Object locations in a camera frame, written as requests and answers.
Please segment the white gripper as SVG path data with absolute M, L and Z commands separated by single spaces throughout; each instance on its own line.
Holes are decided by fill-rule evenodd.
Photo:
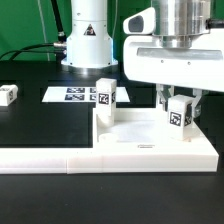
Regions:
M 224 92 L 224 29 L 196 36 L 189 49 L 163 48 L 155 36 L 129 36 L 123 47 L 124 73 L 155 83 L 156 107 L 166 111 L 174 87 L 193 90 L 192 117 L 201 114 L 202 90 Z

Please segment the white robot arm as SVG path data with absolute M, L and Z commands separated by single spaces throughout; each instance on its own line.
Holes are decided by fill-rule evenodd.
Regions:
M 62 64 L 82 74 L 117 64 L 107 31 L 107 0 L 71 0 L 72 32 Z M 212 0 L 151 0 L 123 22 L 124 73 L 163 87 L 224 92 L 224 21 L 211 17 Z

